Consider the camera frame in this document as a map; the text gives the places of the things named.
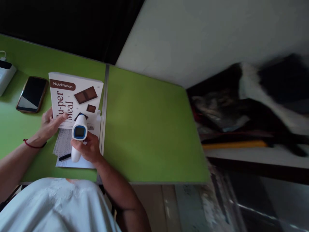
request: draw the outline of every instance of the phone case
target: phone case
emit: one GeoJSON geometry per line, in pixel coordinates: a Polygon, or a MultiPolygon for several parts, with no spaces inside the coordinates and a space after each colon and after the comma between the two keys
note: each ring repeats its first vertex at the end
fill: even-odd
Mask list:
{"type": "MultiPolygon", "coordinates": [[[[37,112],[40,111],[41,105],[42,105],[42,101],[43,101],[43,99],[44,99],[44,96],[45,96],[45,93],[46,93],[46,90],[47,90],[47,87],[48,87],[48,80],[46,80],[45,78],[36,77],[36,76],[30,76],[30,77],[43,79],[43,80],[46,81],[46,83],[45,83],[44,91],[43,91],[43,93],[42,93],[42,95],[41,95],[40,102],[39,102],[39,106],[38,106],[38,109],[36,110],[36,112],[33,112],[33,111],[25,111],[25,110],[19,110],[19,109],[17,109],[17,106],[18,106],[18,104],[19,104],[20,98],[21,98],[21,96],[22,96],[22,93],[20,94],[19,99],[18,99],[18,102],[17,102],[17,105],[16,105],[16,109],[17,109],[18,111],[20,111],[20,112],[23,112],[23,113],[37,113],[37,112]]],[[[27,79],[25,85],[23,86],[22,92],[25,90],[25,87],[26,87],[26,85],[27,85],[28,80],[29,80],[29,77],[28,77],[28,79],[27,79]]]]}

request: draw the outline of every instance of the person's right hand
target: person's right hand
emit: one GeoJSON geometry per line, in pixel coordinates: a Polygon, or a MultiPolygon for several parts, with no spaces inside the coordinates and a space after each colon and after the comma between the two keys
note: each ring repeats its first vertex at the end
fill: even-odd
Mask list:
{"type": "Polygon", "coordinates": [[[86,145],[82,141],[72,139],[71,145],[82,154],[85,160],[92,164],[100,161],[103,156],[100,153],[98,137],[88,131],[84,141],[87,142],[86,145]]]}

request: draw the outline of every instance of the red string bracelet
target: red string bracelet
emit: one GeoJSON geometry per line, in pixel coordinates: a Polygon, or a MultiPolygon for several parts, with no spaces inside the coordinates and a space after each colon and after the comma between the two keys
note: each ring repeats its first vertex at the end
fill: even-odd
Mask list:
{"type": "Polygon", "coordinates": [[[38,148],[38,149],[39,149],[39,148],[43,148],[43,147],[47,144],[47,142],[45,142],[45,143],[43,144],[43,146],[41,146],[41,147],[34,147],[34,146],[31,146],[30,144],[28,144],[28,143],[27,143],[27,140],[28,140],[28,139],[23,139],[23,141],[25,142],[25,144],[26,144],[28,147],[31,147],[31,148],[38,148]]]}

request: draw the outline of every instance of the smartphone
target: smartphone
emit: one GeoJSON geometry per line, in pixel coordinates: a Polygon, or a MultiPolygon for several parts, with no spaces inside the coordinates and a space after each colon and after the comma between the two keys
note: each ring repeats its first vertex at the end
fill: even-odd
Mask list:
{"type": "Polygon", "coordinates": [[[25,83],[16,109],[24,113],[37,113],[48,87],[48,81],[41,77],[31,76],[25,83]]]}

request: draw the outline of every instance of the black pen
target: black pen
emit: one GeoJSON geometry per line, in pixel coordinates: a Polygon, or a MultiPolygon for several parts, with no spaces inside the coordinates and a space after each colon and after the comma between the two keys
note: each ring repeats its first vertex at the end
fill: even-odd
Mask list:
{"type": "Polygon", "coordinates": [[[67,155],[65,155],[65,156],[59,157],[59,161],[65,160],[65,159],[70,158],[70,157],[71,157],[71,153],[70,153],[70,154],[67,154],[67,155]]]}

